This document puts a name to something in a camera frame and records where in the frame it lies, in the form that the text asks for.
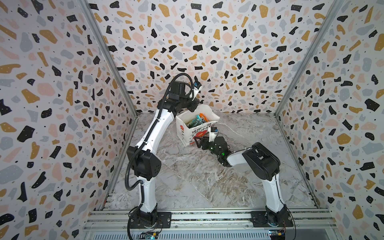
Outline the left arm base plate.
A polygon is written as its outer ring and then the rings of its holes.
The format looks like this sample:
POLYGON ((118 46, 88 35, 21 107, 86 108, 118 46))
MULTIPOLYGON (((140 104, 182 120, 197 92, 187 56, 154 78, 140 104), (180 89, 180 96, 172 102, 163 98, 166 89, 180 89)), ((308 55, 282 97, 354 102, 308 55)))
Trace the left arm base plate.
POLYGON ((130 216, 129 227, 130 229, 169 229, 171 220, 171 212, 145 213, 139 210, 130 216))

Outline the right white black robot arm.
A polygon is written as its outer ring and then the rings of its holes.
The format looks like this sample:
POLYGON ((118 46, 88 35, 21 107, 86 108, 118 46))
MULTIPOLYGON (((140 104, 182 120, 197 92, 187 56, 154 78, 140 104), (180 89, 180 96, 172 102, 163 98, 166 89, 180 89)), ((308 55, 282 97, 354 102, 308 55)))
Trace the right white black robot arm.
POLYGON ((271 226, 277 226, 288 216, 288 210, 282 199, 279 183, 280 160, 259 142, 239 151, 230 151, 224 137, 195 137, 197 147, 208 150, 218 157, 224 167, 248 164, 254 174, 262 180, 266 195, 266 218, 271 226))

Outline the teal berry mint candy bag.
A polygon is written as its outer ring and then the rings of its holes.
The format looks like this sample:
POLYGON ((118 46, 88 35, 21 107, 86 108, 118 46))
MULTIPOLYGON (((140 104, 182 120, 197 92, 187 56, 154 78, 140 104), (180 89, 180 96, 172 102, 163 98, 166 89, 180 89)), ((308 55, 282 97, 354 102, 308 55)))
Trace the teal berry mint candy bag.
POLYGON ((186 126, 187 126, 189 129, 192 129, 192 128, 195 128, 195 127, 197 127, 197 126, 199 126, 199 125, 202 125, 202 124, 204 124, 204 123, 201 123, 201 122, 198 120, 197 115, 196 115, 196 117, 195 117, 194 119, 192 119, 191 121, 189 121, 189 122, 186 124, 186 126))

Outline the orange fruit candy bag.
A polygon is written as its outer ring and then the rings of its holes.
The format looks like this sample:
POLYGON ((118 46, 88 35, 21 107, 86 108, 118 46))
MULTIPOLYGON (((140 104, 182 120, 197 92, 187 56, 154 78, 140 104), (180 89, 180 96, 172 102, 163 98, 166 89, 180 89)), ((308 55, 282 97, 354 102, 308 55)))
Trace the orange fruit candy bag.
POLYGON ((200 113, 199 115, 197 115, 197 118, 198 118, 198 120, 201 122, 201 123, 207 123, 209 120, 207 119, 207 117, 204 115, 204 114, 202 114, 202 113, 200 113))

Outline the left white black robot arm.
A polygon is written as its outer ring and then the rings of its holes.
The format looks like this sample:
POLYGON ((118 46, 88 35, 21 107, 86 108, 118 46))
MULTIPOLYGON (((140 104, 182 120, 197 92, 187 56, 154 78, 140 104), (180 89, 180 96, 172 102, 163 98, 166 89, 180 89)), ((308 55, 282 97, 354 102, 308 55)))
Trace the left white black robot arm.
POLYGON ((127 150, 129 163, 125 173, 125 187, 132 191, 139 186, 139 205, 134 217, 153 225, 158 218, 158 203, 155 197, 156 176, 162 162, 157 156, 161 139, 176 115, 183 109, 193 112, 199 101, 196 99, 202 85, 199 81, 185 83, 173 80, 159 101, 155 117, 145 135, 127 150))

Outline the white floral paper bag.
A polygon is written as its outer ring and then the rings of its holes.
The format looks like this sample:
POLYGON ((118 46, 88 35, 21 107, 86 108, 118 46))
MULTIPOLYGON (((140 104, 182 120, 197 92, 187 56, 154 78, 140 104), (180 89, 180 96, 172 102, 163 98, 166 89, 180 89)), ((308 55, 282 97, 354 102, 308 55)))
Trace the white floral paper bag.
POLYGON ((194 112, 185 111, 176 116, 177 136, 187 147, 195 142, 196 137, 203 137, 210 127, 220 120, 210 106, 199 105, 194 112))

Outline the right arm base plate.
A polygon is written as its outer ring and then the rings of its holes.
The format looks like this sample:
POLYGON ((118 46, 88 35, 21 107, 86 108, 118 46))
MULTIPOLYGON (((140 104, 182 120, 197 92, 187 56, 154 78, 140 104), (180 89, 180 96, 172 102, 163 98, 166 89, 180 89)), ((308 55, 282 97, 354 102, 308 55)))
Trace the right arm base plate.
POLYGON ((282 209, 278 213, 273 211, 252 211, 250 221, 255 228, 293 227, 294 223, 288 211, 282 209))

